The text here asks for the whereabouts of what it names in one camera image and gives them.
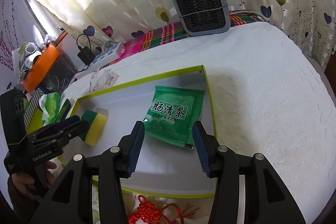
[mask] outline orange container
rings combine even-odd
[[[27,90],[29,93],[33,92],[33,90],[36,89],[37,86],[43,81],[53,64],[61,55],[61,52],[59,52],[55,46],[50,44],[48,48],[42,53],[42,55],[37,59],[36,63],[33,65],[32,69],[24,80],[22,85],[25,90]]]

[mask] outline metal screw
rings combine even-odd
[[[226,152],[227,151],[227,147],[224,146],[224,145],[220,145],[220,146],[218,146],[218,151],[219,152]]]
[[[110,151],[111,151],[112,153],[117,153],[117,152],[120,151],[120,148],[119,148],[118,146],[112,146],[112,147],[110,148]]]
[[[83,156],[82,156],[81,154],[74,155],[74,157],[73,157],[73,159],[74,159],[75,161],[79,161],[79,160],[81,160],[82,158],[83,158]]]
[[[255,155],[255,158],[256,158],[257,160],[263,160],[265,157],[264,157],[263,154],[257,153],[257,154]]]

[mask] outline white label on packet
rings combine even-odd
[[[100,69],[97,69],[91,77],[90,93],[113,86],[119,77],[119,75],[109,70],[104,71],[102,75],[98,77],[99,70]]]

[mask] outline white fabric surface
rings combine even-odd
[[[319,74],[292,40],[263,22],[165,44],[109,68],[120,75],[117,85],[200,64],[219,143],[243,155],[263,153],[310,224],[336,188],[336,110]],[[65,96],[87,94],[90,77],[73,83]],[[238,223],[243,215],[240,206]]]

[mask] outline green tea packet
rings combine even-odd
[[[204,90],[155,86],[144,119],[145,133],[180,147],[193,148],[192,126],[201,116]]]

